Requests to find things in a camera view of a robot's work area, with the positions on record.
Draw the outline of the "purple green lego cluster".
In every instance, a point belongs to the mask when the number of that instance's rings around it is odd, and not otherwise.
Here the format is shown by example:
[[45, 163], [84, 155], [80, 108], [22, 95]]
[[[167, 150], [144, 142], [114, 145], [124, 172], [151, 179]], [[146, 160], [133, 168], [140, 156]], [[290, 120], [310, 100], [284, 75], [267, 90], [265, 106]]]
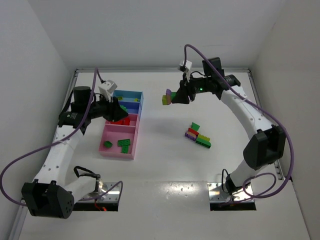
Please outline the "purple green lego cluster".
[[176, 96], [176, 92], [166, 89], [165, 94], [162, 96], [162, 105], [167, 106], [172, 103], [173, 98]]

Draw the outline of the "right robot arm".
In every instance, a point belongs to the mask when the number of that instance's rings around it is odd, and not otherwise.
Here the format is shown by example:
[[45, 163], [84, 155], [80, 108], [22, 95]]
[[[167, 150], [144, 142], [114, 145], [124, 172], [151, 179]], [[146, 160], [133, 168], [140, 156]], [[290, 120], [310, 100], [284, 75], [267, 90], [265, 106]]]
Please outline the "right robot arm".
[[203, 62], [203, 77], [192, 76], [192, 63], [182, 60], [178, 69], [183, 73], [173, 104], [189, 104], [197, 94], [212, 93], [222, 101], [243, 126], [249, 142], [243, 150], [243, 161], [226, 177], [225, 187], [232, 194], [248, 184], [265, 166], [273, 164], [284, 153], [284, 130], [269, 121], [254, 106], [245, 101], [246, 94], [240, 81], [232, 74], [225, 75], [218, 57], [209, 59], [217, 69], [213, 71]]

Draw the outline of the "green lego plate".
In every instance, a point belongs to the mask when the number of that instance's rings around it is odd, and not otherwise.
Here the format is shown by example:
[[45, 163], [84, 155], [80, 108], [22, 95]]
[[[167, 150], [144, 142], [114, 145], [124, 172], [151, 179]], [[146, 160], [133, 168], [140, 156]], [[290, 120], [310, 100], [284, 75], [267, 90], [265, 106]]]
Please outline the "green lego plate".
[[125, 145], [128, 145], [130, 146], [131, 145], [131, 140], [129, 138], [127, 139], [120, 139], [117, 141], [117, 146], [118, 147], [122, 147], [122, 146], [125, 146]]

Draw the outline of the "green square lego brick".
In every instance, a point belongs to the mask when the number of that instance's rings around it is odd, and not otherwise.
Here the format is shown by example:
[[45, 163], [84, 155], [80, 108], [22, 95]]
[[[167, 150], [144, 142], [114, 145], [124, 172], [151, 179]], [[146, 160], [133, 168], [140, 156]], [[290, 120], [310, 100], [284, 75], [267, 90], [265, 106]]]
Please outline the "green square lego brick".
[[124, 110], [126, 113], [128, 112], [127, 108], [123, 105], [120, 106], [122, 110]]

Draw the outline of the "red lego brick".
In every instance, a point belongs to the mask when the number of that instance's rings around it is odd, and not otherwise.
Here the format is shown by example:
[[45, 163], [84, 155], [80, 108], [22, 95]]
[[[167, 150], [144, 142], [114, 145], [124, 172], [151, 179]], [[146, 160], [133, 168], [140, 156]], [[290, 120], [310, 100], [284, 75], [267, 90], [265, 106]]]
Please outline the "red lego brick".
[[130, 122], [131, 122], [131, 120], [130, 120], [129, 117], [125, 117], [125, 118], [123, 119], [123, 125], [125, 125], [125, 126], [129, 126], [129, 125], [130, 125]]

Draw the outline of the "red flower lego piece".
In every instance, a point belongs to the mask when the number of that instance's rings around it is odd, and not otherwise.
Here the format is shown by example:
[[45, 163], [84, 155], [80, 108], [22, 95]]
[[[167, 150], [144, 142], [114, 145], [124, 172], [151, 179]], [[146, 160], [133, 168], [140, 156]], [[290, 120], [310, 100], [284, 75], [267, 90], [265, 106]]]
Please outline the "red flower lego piece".
[[119, 121], [110, 121], [109, 124], [111, 125], [124, 125], [124, 120], [119, 120]]

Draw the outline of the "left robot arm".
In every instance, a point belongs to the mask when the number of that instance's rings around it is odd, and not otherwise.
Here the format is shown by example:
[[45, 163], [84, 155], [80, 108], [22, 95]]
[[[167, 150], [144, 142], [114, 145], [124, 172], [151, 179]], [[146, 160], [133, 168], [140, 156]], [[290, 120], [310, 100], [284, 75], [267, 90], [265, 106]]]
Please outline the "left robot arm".
[[74, 87], [58, 117], [56, 142], [50, 147], [41, 170], [32, 182], [24, 183], [21, 193], [34, 217], [67, 219], [79, 201], [97, 201], [106, 193], [100, 174], [74, 168], [76, 180], [66, 184], [66, 174], [74, 151], [93, 119], [117, 122], [128, 116], [113, 95], [116, 84], [98, 87], [99, 99], [88, 86]]

